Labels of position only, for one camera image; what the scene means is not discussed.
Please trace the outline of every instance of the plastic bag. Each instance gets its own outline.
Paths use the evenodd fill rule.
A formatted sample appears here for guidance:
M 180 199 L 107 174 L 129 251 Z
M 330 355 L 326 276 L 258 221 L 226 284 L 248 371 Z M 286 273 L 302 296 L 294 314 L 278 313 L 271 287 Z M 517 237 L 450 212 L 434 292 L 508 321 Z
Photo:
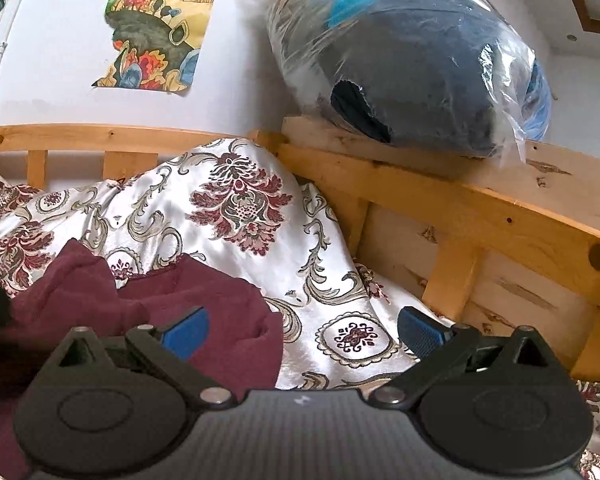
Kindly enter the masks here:
M 267 28 L 302 112 L 381 142 L 524 160 L 548 127 L 535 54 L 482 0 L 273 0 Z

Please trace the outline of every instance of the wooden rail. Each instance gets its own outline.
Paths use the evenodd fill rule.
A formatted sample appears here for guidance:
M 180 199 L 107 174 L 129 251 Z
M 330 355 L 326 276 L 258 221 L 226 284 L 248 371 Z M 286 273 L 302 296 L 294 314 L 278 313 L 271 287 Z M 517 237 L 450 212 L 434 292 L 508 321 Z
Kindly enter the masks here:
M 49 150 L 104 151 L 103 177 L 119 179 L 154 167 L 159 153 L 181 153 L 223 137 L 229 136 L 99 124 L 28 124 L 0 126 L 0 152 L 29 152 L 28 182 L 43 188 Z M 250 138 L 292 173 L 317 184 L 353 256 L 370 204 L 445 233 L 423 300 L 452 319 L 459 319 L 467 303 L 483 250 L 504 254 L 586 298 L 597 311 L 573 373 L 600 380 L 599 230 L 486 187 L 293 146 L 280 134 L 255 132 Z

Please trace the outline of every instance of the blue pad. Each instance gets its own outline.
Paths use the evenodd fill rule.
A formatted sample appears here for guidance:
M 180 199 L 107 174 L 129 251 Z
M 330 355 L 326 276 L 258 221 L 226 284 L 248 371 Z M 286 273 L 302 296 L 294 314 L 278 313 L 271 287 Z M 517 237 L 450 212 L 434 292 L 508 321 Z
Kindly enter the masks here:
M 202 345 L 208 333 L 209 316 L 204 308 L 200 308 L 165 331 L 160 342 L 186 361 Z
M 452 331 L 413 307 L 406 306 L 398 314 L 398 336 L 417 357 L 424 359 L 449 341 Z

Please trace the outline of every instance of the maroon sweater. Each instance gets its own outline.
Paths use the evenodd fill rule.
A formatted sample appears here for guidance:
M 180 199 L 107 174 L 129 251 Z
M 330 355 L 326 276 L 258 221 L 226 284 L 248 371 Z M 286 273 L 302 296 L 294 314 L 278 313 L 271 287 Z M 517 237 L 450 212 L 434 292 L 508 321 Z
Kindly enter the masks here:
M 14 298 L 7 334 L 49 347 L 73 326 L 90 326 L 99 336 L 123 335 L 138 324 L 177 320 L 199 305 L 209 331 L 188 362 L 239 397 L 249 389 L 273 388 L 282 362 L 282 316 L 271 312 L 256 286 L 186 254 L 116 290 L 107 262 L 69 240 L 44 276 Z M 0 400 L 0 475 L 7 480 L 27 472 L 12 430 L 17 401 Z

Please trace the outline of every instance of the wall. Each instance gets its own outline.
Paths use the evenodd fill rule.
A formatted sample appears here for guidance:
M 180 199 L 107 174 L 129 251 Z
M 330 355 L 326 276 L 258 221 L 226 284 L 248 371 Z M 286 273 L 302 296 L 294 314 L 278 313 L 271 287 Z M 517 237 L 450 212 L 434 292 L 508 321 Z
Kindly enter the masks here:
M 533 50 L 543 66 L 550 63 L 551 48 L 538 27 L 535 17 L 524 0 L 488 0 L 498 12 L 516 29 L 516 32 Z
M 181 94 L 91 86 L 117 56 L 106 2 L 19 2 L 11 27 L 0 28 L 0 43 L 7 43 L 0 55 L 0 125 L 110 123 L 242 135 L 279 131 L 284 116 L 295 113 L 270 50 L 266 0 L 215 0 L 193 85 Z M 100 156 L 52 153 L 49 187 L 93 182 L 101 167 Z M 23 157 L 0 155 L 0 173 L 22 181 Z
M 556 55 L 549 79 L 558 100 L 545 140 L 600 158 L 600 60 Z

